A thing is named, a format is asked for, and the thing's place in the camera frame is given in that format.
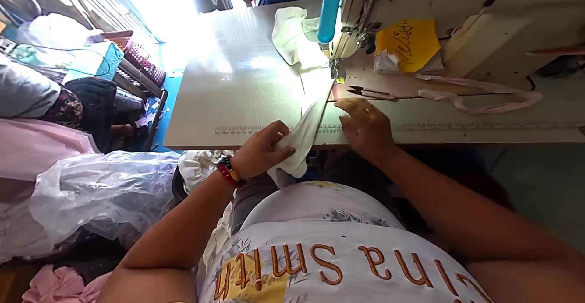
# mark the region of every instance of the bracelet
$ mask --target bracelet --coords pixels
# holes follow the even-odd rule
[[[221,158],[218,162],[218,170],[228,183],[239,188],[244,183],[244,180],[242,180],[238,172],[232,168],[230,158],[230,156]]]

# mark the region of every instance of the scissors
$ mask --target scissors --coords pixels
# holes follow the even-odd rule
[[[372,97],[374,99],[381,99],[386,101],[396,102],[399,100],[398,97],[392,95],[388,92],[383,92],[381,90],[373,90],[371,88],[363,88],[361,86],[352,86],[349,87],[353,88],[353,90],[347,90],[350,93],[354,93],[356,95],[361,95],[362,97]]]

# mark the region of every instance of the industrial sewing machine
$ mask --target industrial sewing machine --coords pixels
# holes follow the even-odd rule
[[[521,86],[557,56],[528,52],[585,42],[585,0],[342,0],[333,59],[372,53],[376,32],[391,24],[433,17],[437,37],[450,38],[450,77]]]

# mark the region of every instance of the measuring tape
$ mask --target measuring tape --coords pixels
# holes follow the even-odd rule
[[[392,130],[502,130],[502,129],[567,129],[585,126],[584,123],[524,123],[524,124],[492,124],[492,123],[467,123],[467,124],[410,124],[402,126],[392,125]],[[218,126],[215,135],[252,135],[263,130],[266,126]],[[341,125],[321,124],[319,134],[343,133]]]
[[[215,128],[215,135],[252,135],[263,130],[266,126],[218,126]],[[341,125],[321,124],[319,134],[343,133]]]

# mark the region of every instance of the basket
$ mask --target basket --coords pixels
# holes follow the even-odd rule
[[[161,67],[151,62],[150,54],[146,49],[132,40],[133,34],[134,31],[127,30],[102,33],[101,36],[116,44],[124,52],[124,58],[126,60],[132,63],[132,65],[152,80],[158,87],[161,87],[167,73]]]

